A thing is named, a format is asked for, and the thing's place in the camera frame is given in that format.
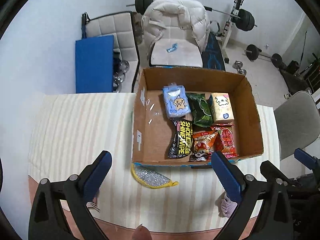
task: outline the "white label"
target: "white label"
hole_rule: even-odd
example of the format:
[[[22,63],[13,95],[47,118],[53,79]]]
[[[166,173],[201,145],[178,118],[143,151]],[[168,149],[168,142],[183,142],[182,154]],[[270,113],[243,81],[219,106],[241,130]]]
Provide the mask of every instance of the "white label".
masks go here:
[[[144,106],[144,102],[146,101],[145,97],[144,97],[144,92],[145,92],[145,88],[143,87],[143,89],[141,90],[141,95],[140,95],[140,100]]]
[[[138,142],[138,151],[141,150],[141,142],[142,142],[142,134],[139,130],[137,130],[137,142]]]

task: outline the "purple cloth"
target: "purple cloth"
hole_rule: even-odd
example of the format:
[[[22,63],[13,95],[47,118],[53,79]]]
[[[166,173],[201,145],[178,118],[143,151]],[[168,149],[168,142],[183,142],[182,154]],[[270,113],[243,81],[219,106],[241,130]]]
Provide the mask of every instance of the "purple cloth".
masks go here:
[[[224,194],[224,198],[221,201],[221,211],[227,218],[231,217],[232,213],[237,207],[237,203],[228,198],[227,193]]]

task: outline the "yellow trim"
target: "yellow trim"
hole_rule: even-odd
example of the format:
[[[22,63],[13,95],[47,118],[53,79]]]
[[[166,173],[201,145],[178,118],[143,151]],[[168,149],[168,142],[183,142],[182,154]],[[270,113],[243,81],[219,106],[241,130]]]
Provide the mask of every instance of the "yellow trim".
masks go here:
[[[168,183],[166,184],[163,184],[161,186],[158,186],[158,187],[154,187],[154,186],[151,186],[149,184],[147,184],[145,181],[143,181],[142,179],[140,179],[137,174],[134,172],[134,164],[131,164],[131,174],[132,176],[134,177],[134,179],[139,182],[141,185],[145,186],[145,187],[149,187],[149,188],[162,188],[162,187],[172,187],[172,186],[176,186],[179,184],[179,182],[175,181],[175,182],[172,182],[172,180],[170,180]]]

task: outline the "open cardboard box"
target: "open cardboard box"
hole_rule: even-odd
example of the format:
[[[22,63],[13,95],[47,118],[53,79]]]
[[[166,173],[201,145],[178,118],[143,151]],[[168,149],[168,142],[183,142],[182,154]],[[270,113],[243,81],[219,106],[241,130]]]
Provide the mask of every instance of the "open cardboard box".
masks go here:
[[[175,126],[167,118],[162,88],[170,83],[183,85],[188,92],[229,94],[234,114],[232,127],[236,153],[230,161],[263,153],[260,118],[251,85],[243,75],[224,71],[192,68],[153,67],[141,73],[133,111],[132,162],[151,166],[203,166],[210,162],[189,162],[189,156],[168,159],[167,153]]]

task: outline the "blue panel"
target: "blue panel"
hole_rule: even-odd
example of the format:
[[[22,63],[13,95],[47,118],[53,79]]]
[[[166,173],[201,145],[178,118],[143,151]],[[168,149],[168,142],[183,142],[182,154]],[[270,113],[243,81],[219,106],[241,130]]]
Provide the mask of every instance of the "blue panel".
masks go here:
[[[296,149],[293,155],[296,160],[305,165],[309,170],[313,170],[316,167],[316,160],[300,148]]]
[[[238,204],[241,203],[242,197],[240,184],[236,181],[231,171],[227,168],[216,152],[211,156],[211,166],[217,174],[223,188],[227,192],[228,197]]]
[[[76,41],[76,93],[113,92],[113,35]]]
[[[112,156],[109,152],[107,152],[106,155],[104,155],[104,157],[101,159],[95,170],[92,172],[86,183],[84,184],[84,203],[93,200],[104,178],[109,172],[111,165]]]

